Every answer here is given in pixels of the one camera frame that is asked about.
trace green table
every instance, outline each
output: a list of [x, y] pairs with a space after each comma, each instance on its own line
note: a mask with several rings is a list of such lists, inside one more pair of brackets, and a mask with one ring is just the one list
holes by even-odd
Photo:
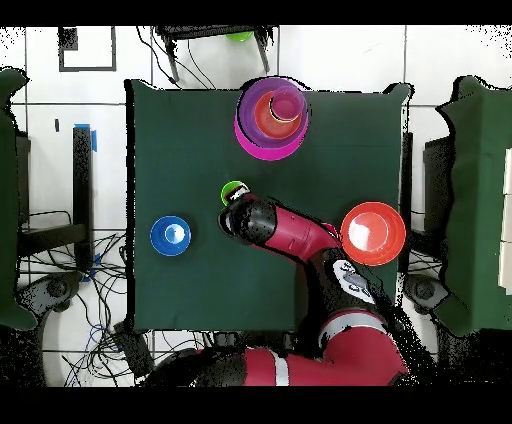
[[453, 206], [446, 227], [452, 293], [436, 309], [456, 336], [482, 328], [512, 330], [512, 296], [498, 285], [505, 150], [512, 147], [512, 91], [458, 81], [452, 102], [439, 107], [455, 143]]
[[[127, 89], [134, 96], [137, 329], [296, 329], [294, 263], [241, 245], [217, 226], [220, 190], [230, 180], [336, 227], [363, 201], [398, 208], [407, 84], [387, 94], [306, 92], [306, 138], [277, 162], [254, 159], [236, 141], [239, 90], [164, 91], [138, 80]], [[164, 215], [191, 227], [191, 244], [178, 257], [151, 246], [150, 229]], [[396, 261], [372, 272], [394, 299]]]

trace red bowl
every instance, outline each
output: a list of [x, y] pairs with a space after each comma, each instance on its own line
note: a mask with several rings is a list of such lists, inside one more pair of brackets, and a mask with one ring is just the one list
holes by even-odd
[[405, 243], [405, 225], [385, 203], [366, 202], [343, 220], [340, 237], [345, 253], [363, 265], [383, 265], [395, 259]]

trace floor tile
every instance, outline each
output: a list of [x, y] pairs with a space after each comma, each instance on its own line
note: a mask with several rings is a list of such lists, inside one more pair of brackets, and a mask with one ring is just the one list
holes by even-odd
[[97, 139], [97, 151], [92, 152], [93, 225], [126, 227], [125, 110], [101, 105], [28, 106], [31, 212], [72, 214], [73, 127], [89, 124]]
[[476, 75], [500, 88], [512, 85], [512, 35], [501, 25], [408, 25], [406, 81], [411, 104], [449, 101], [457, 77]]
[[381, 92], [403, 81], [404, 25], [282, 25], [279, 73], [313, 90]]
[[[66, 58], [69, 63], [83, 67], [104, 65], [108, 56], [105, 29], [78, 27], [78, 51], [65, 52], [65, 65]], [[149, 28], [140, 30], [148, 38]], [[135, 27], [115, 27], [115, 71], [60, 72], [57, 28], [33, 27], [27, 31], [29, 103], [124, 103], [124, 79], [151, 79], [151, 52], [140, 42]], [[98, 56], [90, 52], [95, 43], [95, 51], [100, 51]]]
[[437, 353], [436, 327], [429, 315], [420, 315], [414, 310], [414, 304], [405, 296], [402, 298], [402, 309], [411, 320], [421, 343], [430, 353]]
[[[111, 236], [114, 233], [95, 231], [94, 239], [100, 240], [107, 236]], [[109, 243], [109, 239], [97, 242], [95, 247], [95, 253], [103, 255]], [[101, 263], [109, 267], [121, 267], [123, 262], [119, 256], [118, 247], [124, 245], [124, 239], [117, 242], [109, 253], [101, 259]], [[63, 263], [69, 259], [66, 255], [55, 254], [55, 261]], [[44, 263], [51, 263], [50, 258], [46, 253], [41, 253], [33, 256], [31, 262], [31, 271], [34, 272], [32, 278], [35, 278], [35, 273], [39, 272], [54, 272], [58, 268], [41, 265], [37, 263], [38, 259], [41, 259]], [[110, 274], [114, 274], [114, 270], [107, 271]], [[115, 278], [107, 275], [104, 271], [97, 271], [95, 278], [98, 280], [97, 288], [101, 291], [102, 296], [107, 299], [107, 304], [110, 308], [111, 314], [111, 325], [113, 329], [114, 324], [124, 320], [126, 318], [126, 280], [121, 278]], [[92, 325], [106, 325], [106, 312], [105, 306], [99, 304], [98, 292], [94, 287], [92, 281], [81, 282], [78, 295], [83, 299], [87, 305], [87, 311], [84, 304], [78, 296], [73, 297], [71, 300], [71, 306], [62, 313], [51, 312], [46, 322], [44, 337], [43, 337], [43, 349], [44, 350], [84, 350], [87, 341], [90, 337], [91, 326], [87, 322], [87, 317]]]
[[[444, 118], [432, 107], [409, 109], [409, 131], [413, 133], [411, 209], [425, 212], [425, 143], [448, 136], [450, 131]], [[423, 216], [412, 214], [411, 225], [423, 230]]]
[[[0, 68], [4, 66], [25, 70], [25, 28], [0, 28]], [[25, 102], [25, 87], [11, 97], [11, 102]]]
[[[133, 374], [128, 370], [128, 364], [125, 360], [114, 360], [122, 358], [122, 355], [114, 356], [111, 360], [106, 362], [106, 366], [110, 369], [112, 374], [124, 374], [116, 377], [116, 382], [119, 387], [131, 387], [134, 385]], [[45, 371], [46, 384], [49, 387], [64, 387], [66, 381], [66, 387], [115, 387], [115, 383], [111, 378], [101, 378], [101, 376], [91, 375], [86, 369], [79, 370], [73, 368], [64, 360], [65, 357], [71, 364], [76, 367], [86, 368], [86, 361], [84, 360], [84, 353], [77, 352], [43, 352], [43, 367]], [[102, 363], [99, 360], [95, 361], [97, 367], [101, 367]], [[103, 376], [109, 376], [109, 373], [105, 367], [97, 370], [98, 374]]]
[[[277, 74], [277, 28], [273, 32], [274, 41], [268, 40], [267, 58], [270, 66], [268, 75]], [[186, 66], [203, 83], [212, 88], [208, 80], [199, 72], [188, 50], [188, 41], [177, 42], [177, 60]], [[172, 77], [171, 67], [165, 51], [164, 42], [154, 33], [153, 48], [158, 58], [153, 58], [153, 84], [160, 88], [176, 88], [165, 74]], [[243, 42], [231, 41], [225, 35], [190, 40], [190, 52], [199, 69], [211, 80], [216, 88], [240, 88], [246, 81], [265, 76], [265, 69], [254, 36]], [[205, 87], [183, 66], [177, 64], [182, 88]]]

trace purple bowl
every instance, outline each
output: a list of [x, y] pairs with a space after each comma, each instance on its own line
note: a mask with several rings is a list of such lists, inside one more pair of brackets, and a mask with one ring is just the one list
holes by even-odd
[[276, 91], [279, 88], [282, 88], [283, 86], [295, 87], [293, 83], [284, 78], [261, 78], [259, 80], [256, 80], [240, 96], [237, 105], [238, 126], [240, 127], [240, 130], [242, 131], [245, 138], [250, 140], [258, 147], [262, 147], [265, 149], [285, 147], [290, 143], [293, 143], [297, 139], [297, 135], [301, 134], [305, 128], [307, 129], [307, 107], [303, 107], [300, 125], [295, 131], [295, 133], [290, 135], [289, 137], [280, 140], [268, 137], [265, 134], [263, 134], [256, 125], [256, 120], [254, 118], [254, 108], [260, 97], [263, 94], [268, 93], [269, 91]]

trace pink bowl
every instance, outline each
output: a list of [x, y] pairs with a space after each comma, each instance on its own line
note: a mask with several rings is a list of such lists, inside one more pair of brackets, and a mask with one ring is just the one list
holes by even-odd
[[299, 148], [299, 146], [302, 143], [302, 140], [304, 139], [304, 135], [306, 134], [306, 131], [308, 129], [308, 116], [306, 115], [306, 125], [304, 125], [304, 128], [302, 131], [297, 135], [297, 138], [293, 140], [290, 144], [287, 144], [283, 147], [277, 147], [277, 148], [263, 148], [259, 147], [256, 144], [252, 143], [242, 132], [240, 127], [238, 126], [238, 118], [235, 114], [235, 135], [240, 143], [240, 145], [243, 147], [243, 149], [249, 153], [252, 157], [255, 157], [256, 159], [261, 160], [279, 160], [284, 159], [287, 156], [290, 156], [295, 150]]

